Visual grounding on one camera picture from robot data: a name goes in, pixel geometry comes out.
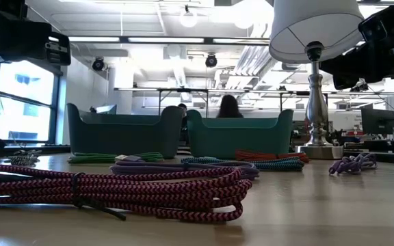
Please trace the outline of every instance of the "window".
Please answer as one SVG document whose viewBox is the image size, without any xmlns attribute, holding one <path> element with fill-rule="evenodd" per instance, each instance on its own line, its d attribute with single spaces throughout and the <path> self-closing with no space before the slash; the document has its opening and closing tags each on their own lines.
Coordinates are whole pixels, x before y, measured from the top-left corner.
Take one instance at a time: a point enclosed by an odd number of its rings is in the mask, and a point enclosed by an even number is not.
<svg viewBox="0 0 394 246">
<path fill-rule="evenodd" d="M 47 141 L 50 108 L 0 97 L 0 138 Z"/>
<path fill-rule="evenodd" d="M 303 103 L 296 103 L 295 108 L 296 109 L 305 109 L 305 104 L 303 104 Z"/>
<path fill-rule="evenodd" d="M 50 105 L 53 86 L 54 74 L 28 61 L 1 64 L 0 92 Z"/>
<path fill-rule="evenodd" d="M 58 81 L 52 72 L 28 61 L 0 64 L 2 140 L 54 143 Z"/>
</svg>

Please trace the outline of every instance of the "white lamp shade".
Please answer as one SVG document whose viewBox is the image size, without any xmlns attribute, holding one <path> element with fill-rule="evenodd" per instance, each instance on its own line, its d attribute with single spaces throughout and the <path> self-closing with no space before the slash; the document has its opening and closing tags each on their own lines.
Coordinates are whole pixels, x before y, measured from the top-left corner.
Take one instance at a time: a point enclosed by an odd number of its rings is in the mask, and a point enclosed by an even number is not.
<svg viewBox="0 0 394 246">
<path fill-rule="evenodd" d="M 305 48 L 314 41 L 324 50 L 320 61 L 335 58 L 363 37 L 356 0 L 275 0 L 270 54 L 281 62 L 310 63 Z"/>
</svg>

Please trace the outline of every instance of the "green cable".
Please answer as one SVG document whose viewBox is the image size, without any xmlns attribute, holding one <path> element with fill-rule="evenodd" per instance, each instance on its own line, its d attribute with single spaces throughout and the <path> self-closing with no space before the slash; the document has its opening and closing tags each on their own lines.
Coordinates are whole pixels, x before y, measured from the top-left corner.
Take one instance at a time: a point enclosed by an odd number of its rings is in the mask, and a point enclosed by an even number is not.
<svg viewBox="0 0 394 246">
<path fill-rule="evenodd" d="M 98 153 L 74 153 L 69 157 L 68 163 L 82 164 L 82 163 L 115 163 L 115 157 L 119 154 L 98 154 Z M 163 156 L 158 152 L 149 152 L 141 154 L 133 154 L 133 156 L 141 157 L 143 161 L 147 162 L 162 162 Z"/>
</svg>

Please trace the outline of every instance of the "camera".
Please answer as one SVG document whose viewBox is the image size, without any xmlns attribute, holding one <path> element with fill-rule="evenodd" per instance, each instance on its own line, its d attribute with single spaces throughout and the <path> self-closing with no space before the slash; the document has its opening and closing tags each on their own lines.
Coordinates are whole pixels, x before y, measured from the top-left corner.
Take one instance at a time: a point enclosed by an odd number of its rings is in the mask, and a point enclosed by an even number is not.
<svg viewBox="0 0 394 246">
<path fill-rule="evenodd" d="M 92 69 L 97 72 L 106 70 L 107 64 L 104 63 L 104 57 L 95 57 L 95 61 L 92 63 Z"/>
<path fill-rule="evenodd" d="M 206 58 L 206 67 L 208 68 L 214 68 L 217 66 L 217 58 L 215 57 L 214 54 L 209 54 L 208 58 Z"/>
<path fill-rule="evenodd" d="M 27 20 L 27 11 L 25 0 L 0 0 L 0 63 L 30 59 L 70 65 L 69 38 L 48 23 Z"/>
<path fill-rule="evenodd" d="M 333 75 L 338 90 L 354 87 L 361 79 L 366 83 L 394 79 L 394 5 L 361 22 L 358 30 L 364 44 L 320 64 Z"/>
</svg>

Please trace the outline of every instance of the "person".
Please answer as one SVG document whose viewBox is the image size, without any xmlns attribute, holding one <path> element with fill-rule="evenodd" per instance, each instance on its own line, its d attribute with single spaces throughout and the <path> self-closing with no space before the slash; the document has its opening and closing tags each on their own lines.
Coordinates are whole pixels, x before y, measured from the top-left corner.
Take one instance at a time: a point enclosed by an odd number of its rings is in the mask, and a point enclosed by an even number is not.
<svg viewBox="0 0 394 246">
<path fill-rule="evenodd" d="M 189 144 L 188 119 L 186 117 L 186 111 L 188 110 L 188 108 L 183 103 L 177 105 L 177 107 L 179 107 L 179 108 L 181 108 L 183 110 L 183 114 L 182 114 L 182 129 L 181 129 L 180 141 L 184 141 L 185 145 L 188 145 Z"/>
<path fill-rule="evenodd" d="M 232 95 L 225 95 L 222 99 L 217 118 L 244 118 L 239 112 L 237 99 Z"/>
<path fill-rule="evenodd" d="M 186 129 L 187 125 L 188 125 L 188 121 L 187 121 L 187 117 L 186 117 L 186 111 L 188 111 L 188 108 L 183 103 L 177 105 L 177 107 L 179 107 L 179 108 L 181 108 L 183 110 L 183 114 L 182 114 L 182 129 Z"/>
</svg>

